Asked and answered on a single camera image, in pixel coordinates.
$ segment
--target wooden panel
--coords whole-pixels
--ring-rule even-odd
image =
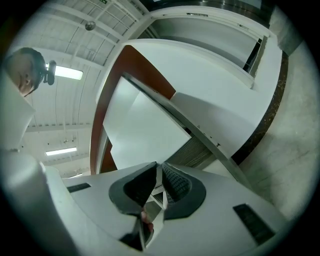
[[[90,143],[90,172],[96,174],[96,162],[98,155],[98,146],[103,129],[103,122],[109,106],[111,97],[122,76],[126,72],[148,85],[153,90],[158,91],[167,99],[175,94],[176,90],[164,78],[164,76],[135,48],[126,45],[119,54],[117,60],[104,83],[100,98],[95,110],[94,121],[92,126],[91,143]],[[110,154],[111,148],[107,146],[101,165],[101,171],[107,170],[112,162]]]

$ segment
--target white panel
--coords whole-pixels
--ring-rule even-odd
[[[231,157],[252,135],[274,94],[282,52],[269,38],[253,89],[242,86],[232,73],[181,48],[133,43],[169,81],[174,102]]]
[[[153,161],[161,164],[190,138],[163,109],[140,92],[119,128],[111,155],[118,169]]]
[[[115,145],[119,128],[136,100],[139,90],[123,77],[117,84],[107,108],[103,127],[112,145]]]
[[[243,68],[256,40],[223,24],[198,18],[166,18],[152,23],[162,39],[199,46]]]

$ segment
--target person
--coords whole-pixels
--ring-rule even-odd
[[[46,62],[40,52],[23,47],[4,60],[3,68],[25,97],[34,92],[44,79]]]

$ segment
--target white ceiling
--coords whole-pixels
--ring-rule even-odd
[[[106,70],[105,63],[123,34],[142,14],[130,2],[50,1],[30,19],[12,45],[13,50],[34,48],[41,52],[46,63],[55,60],[59,66],[83,71],[79,81],[56,76],[52,86],[42,83],[26,97],[36,113],[20,150],[45,165],[59,166],[63,176],[89,168],[95,97]],[[87,21],[96,22],[93,31],[85,30]],[[54,156],[45,154],[69,147],[77,147],[77,151]]]

